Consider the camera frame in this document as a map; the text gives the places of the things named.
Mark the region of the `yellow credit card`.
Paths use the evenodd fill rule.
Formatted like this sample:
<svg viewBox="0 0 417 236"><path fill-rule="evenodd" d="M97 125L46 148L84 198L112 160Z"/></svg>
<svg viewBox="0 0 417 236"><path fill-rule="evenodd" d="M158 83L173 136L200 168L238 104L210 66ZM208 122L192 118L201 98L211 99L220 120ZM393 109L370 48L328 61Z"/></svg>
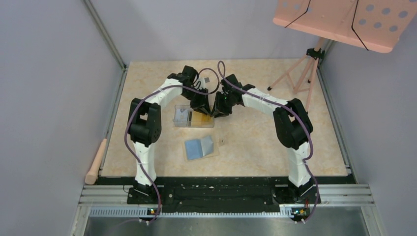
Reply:
<svg viewBox="0 0 417 236"><path fill-rule="evenodd" d="M214 119L211 116L192 111L190 126L199 128L213 128Z"/></svg>

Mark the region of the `clear plastic card box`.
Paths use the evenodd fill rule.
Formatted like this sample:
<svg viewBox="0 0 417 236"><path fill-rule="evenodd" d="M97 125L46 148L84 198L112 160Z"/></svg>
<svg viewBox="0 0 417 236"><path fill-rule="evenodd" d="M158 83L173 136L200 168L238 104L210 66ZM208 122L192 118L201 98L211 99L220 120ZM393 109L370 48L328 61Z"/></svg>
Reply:
<svg viewBox="0 0 417 236"><path fill-rule="evenodd" d="M189 105L175 105L173 118L175 127L182 128L214 128L214 118L196 112Z"/></svg>

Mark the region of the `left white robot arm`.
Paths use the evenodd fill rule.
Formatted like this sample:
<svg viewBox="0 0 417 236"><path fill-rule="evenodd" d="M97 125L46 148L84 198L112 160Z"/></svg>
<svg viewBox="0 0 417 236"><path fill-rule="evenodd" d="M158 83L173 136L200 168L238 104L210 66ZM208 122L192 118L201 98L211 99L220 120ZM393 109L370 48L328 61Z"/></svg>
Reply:
<svg viewBox="0 0 417 236"><path fill-rule="evenodd" d="M209 91L195 86L198 78L198 71L186 65L180 73L170 74L150 95L131 101L124 139L133 142L133 147L129 147L128 150L133 154L137 164L133 192L139 193L139 197L145 203L161 201L155 184L154 153L156 142L162 132L162 109L176 97L183 96L189 100L194 111L205 115L211 113Z"/></svg>

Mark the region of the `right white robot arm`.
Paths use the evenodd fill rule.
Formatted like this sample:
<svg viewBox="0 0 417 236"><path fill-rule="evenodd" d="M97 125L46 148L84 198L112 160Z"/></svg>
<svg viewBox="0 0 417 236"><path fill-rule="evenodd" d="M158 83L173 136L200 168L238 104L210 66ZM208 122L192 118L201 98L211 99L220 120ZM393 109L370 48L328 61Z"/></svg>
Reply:
<svg viewBox="0 0 417 236"><path fill-rule="evenodd" d="M295 203L309 199L317 204L320 196L318 183L307 164L314 152L311 140L313 126L302 102L297 98L278 99L251 84L242 85L234 74L223 78L220 84L222 91L216 93L213 116L228 116L235 105L271 116L277 138L288 152L289 198Z"/></svg>

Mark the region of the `grey credit card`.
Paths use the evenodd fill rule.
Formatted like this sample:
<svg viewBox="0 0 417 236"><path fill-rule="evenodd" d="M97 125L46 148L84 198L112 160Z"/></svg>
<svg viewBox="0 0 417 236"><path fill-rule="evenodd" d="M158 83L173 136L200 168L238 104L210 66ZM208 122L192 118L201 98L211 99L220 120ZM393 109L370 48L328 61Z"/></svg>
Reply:
<svg viewBox="0 0 417 236"><path fill-rule="evenodd" d="M174 125L175 127L189 127L192 117L192 111L189 109L179 108L175 110Z"/></svg>

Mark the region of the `pink music stand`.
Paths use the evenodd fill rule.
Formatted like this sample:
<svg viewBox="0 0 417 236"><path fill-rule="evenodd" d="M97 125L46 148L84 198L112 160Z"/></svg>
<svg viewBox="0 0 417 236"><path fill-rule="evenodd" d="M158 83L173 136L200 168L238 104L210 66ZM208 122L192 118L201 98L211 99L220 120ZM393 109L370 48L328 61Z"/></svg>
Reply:
<svg viewBox="0 0 417 236"><path fill-rule="evenodd" d="M417 13L415 0L281 0L273 22L317 36L314 48L287 69L268 90L288 79L295 94L308 92L309 109L326 40L389 53Z"/></svg>

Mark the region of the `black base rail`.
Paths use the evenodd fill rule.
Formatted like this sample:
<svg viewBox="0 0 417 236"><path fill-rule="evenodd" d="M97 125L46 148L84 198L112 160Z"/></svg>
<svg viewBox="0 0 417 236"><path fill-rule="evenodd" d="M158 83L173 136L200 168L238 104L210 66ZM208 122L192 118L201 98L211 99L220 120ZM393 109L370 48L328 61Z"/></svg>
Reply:
<svg viewBox="0 0 417 236"><path fill-rule="evenodd" d="M163 213L274 213L285 204L321 203L316 184L295 187L287 177L158 177L156 188L133 185L130 205L156 205Z"/></svg>

